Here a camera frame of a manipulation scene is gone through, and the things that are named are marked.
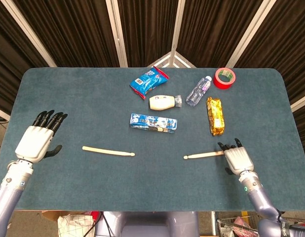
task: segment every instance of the robotic arm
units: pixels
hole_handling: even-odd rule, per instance
[[[236,144],[229,146],[218,145],[224,151],[228,165],[232,173],[239,175],[239,181],[244,186],[244,190],[249,200],[253,204],[258,215],[262,219],[258,224],[258,233],[260,237],[305,237],[304,227],[289,226],[281,212],[274,207],[268,198],[258,175],[253,172],[254,165],[240,141],[235,138]]]
[[[0,237],[6,234],[8,221],[33,173],[33,164],[55,156],[62,149],[58,145],[53,151],[47,151],[56,131],[67,117],[67,114],[60,112],[50,119],[53,113],[53,110],[43,111],[36,117],[15,150],[18,160],[8,164],[8,172],[0,185]]]

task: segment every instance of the plastic water bottle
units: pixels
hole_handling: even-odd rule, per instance
[[[212,78],[210,76],[206,76],[205,78],[202,78],[196,87],[191,91],[190,95],[188,95],[186,99],[186,103],[191,106],[195,106],[198,104],[202,96],[205,94],[205,92],[208,90],[208,88],[211,85]]]

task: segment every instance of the cardboard box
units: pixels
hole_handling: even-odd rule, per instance
[[[42,216],[50,221],[57,222],[58,217],[60,216],[67,216],[68,214],[80,215],[84,212],[85,211],[42,211]]]

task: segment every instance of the floor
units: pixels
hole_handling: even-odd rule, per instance
[[[0,124],[0,146],[8,123]],[[241,212],[218,212],[217,217],[231,218],[241,216]],[[305,211],[290,211],[283,216],[305,219]],[[212,235],[211,212],[199,212],[199,228],[201,235]],[[10,219],[7,237],[56,237],[57,223],[44,218],[39,211],[15,211]]]

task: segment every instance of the table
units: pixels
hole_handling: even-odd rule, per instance
[[[0,152],[0,182],[24,131],[44,110],[68,113],[50,150],[60,153],[34,166],[19,210],[252,210],[224,156],[184,160],[218,151],[218,141],[239,138],[269,197],[280,210],[305,210],[305,155],[284,82],[274,69],[234,69],[228,90],[211,85],[196,107],[151,111],[148,98],[187,97],[214,68],[163,69],[169,81],[143,101],[129,87],[148,68],[37,68],[28,70]],[[205,101],[220,98],[226,129],[213,137]],[[130,128],[131,113],[178,120],[175,133]],[[82,146],[135,152],[118,157]]]

